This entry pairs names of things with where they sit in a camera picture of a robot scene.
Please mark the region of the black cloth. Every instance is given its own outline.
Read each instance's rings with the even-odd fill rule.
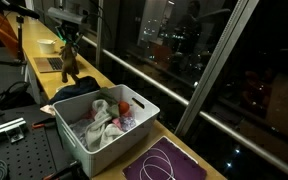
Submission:
[[[100,86],[97,84],[97,81],[91,76],[80,78],[78,81],[79,86],[69,85],[60,89],[55,94],[55,96],[52,99],[50,99],[48,104],[53,105],[57,101],[65,100],[71,97],[79,96],[100,89]]]

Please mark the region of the plastic bin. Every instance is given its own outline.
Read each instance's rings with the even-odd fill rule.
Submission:
[[[80,120],[80,117],[91,108],[92,102],[97,98],[99,91],[54,104],[57,126],[64,148],[75,159],[81,161],[83,170],[89,177],[98,174],[147,135],[160,111],[154,104],[125,85],[114,86],[109,88],[109,91],[116,100],[123,100],[130,104],[130,110],[136,121],[136,126],[117,137],[110,144],[94,152],[88,151],[82,145],[68,125]]]

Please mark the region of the laptop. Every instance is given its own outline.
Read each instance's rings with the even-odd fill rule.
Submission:
[[[63,60],[60,57],[34,57],[34,61],[40,73],[62,71]]]

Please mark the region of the black bag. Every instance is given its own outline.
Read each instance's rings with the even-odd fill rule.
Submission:
[[[18,81],[0,94],[0,110],[13,109],[36,104],[33,97],[27,93],[30,83]]]

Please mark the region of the wooden desk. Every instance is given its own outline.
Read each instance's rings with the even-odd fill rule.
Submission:
[[[13,30],[17,34],[17,23],[15,20],[16,13],[11,13],[10,15],[8,15],[7,18],[10,21]],[[36,40],[43,38],[57,39],[55,46],[56,51],[59,51],[60,46],[64,45],[64,43],[61,42],[58,37],[54,33],[52,33],[47,27],[45,27],[41,22],[26,17],[23,24],[23,49],[27,60],[30,62],[36,74],[36,77],[40,81],[47,97],[51,98],[55,94],[55,89],[65,84],[61,82],[60,73],[39,73],[37,71],[34,61],[32,61],[33,57],[58,56],[57,53],[51,55],[45,55],[40,53]],[[114,84],[109,79],[107,79],[103,74],[101,74],[97,69],[95,69],[84,58],[78,56],[77,60],[80,64],[80,74],[78,75],[79,77],[84,77],[87,75],[93,76],[101,87],[114,86]],[[125,179],[122,175],[122,169],[128,166],[132,161],[134,161],[139,155],[146,151],[162,136],[167,136],[170,140],[172,140],[180,148],[182,148],[185,152],[187,152],[190,156],[197,160],[200,166],[207,171],[207,179],[225,179],[212,166],[210,166],[206,161],[204,161],[200,156],[198,156],[193,150],[191,150],[187,145],[185,145],[180,139],[178,139],[158,121],[154,122],[152,131],[144,139],[138,142],[137,145],[128,150],[124,155],[119,157],[119,159],[110,164],[106,169],[104,169],[93,179]]]

